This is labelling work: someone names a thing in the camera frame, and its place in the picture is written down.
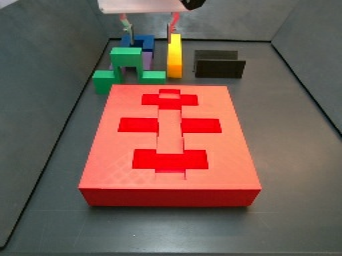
blue block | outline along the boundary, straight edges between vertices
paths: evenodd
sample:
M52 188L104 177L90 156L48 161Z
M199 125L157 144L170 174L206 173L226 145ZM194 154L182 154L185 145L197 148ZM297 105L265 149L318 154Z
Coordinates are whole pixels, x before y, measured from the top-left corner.
M154 52L155 50L155 36L154 35L135 35L135 44L131 45L130 35L122 37L121 47L139 47L143 52Z

red block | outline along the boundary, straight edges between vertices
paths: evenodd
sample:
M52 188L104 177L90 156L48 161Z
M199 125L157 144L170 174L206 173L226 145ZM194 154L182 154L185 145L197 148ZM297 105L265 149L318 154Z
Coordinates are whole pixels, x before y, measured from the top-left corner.
M249 206L262 188L227 88L115 85L79 189L92 206Z

green block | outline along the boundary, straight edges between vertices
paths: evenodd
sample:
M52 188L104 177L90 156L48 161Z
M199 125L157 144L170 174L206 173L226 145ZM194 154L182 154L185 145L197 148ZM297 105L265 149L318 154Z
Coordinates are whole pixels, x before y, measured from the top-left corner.
M98 94L109 94L113 88L113 84L121 84L121 74L118 72L109 70L96 70L92 75L92 81L95 86L95 91Z
M135 67L138 76L143 75L143 50L137 47L114 47L111 50L114 67Z
M166 84L166 71L145 71L141 84Z

gray floor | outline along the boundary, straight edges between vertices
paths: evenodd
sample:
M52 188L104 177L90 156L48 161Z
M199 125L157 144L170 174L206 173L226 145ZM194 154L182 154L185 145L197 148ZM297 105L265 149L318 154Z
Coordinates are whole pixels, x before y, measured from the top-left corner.
M195 79L195 49L238 50L243 78ZM231 92L263 185L254 205L90 208L76 187L106 103L90 82L3 252L342 252L341 137L271 45L187 41L183 51L185 77L170 83ZM157 69L165 52L159 41Z

toy block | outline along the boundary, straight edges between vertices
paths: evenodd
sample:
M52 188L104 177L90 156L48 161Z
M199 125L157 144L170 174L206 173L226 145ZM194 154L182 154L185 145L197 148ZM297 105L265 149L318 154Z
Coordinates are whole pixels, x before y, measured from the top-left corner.
M182 78L182 37L181 34L171 34L171 42L167 50L167 77Z
M141 84L166 84L166 71L149 71L143 72L139 80Z
M121 47L138 47L143 49L143 52L154 53L155 50L155 36L154 35L135 35L134 45L131 45L130 35L126 34L121 40Z
M111 89L79 190L92 206L249 206L261 183L226 86Z
M92 81L96 93L109 94L113 84L122 83L122 74L109 70L96 70L92 75Z
M143 52L143 67L145 67L145 70L153 69L153 53L151 52Z
M143 75L142 48L114 47L110 55L114 68L135 67L138 76Z
M246 61L238 60L238 51L195 51L195 77L242 78L245 65Z

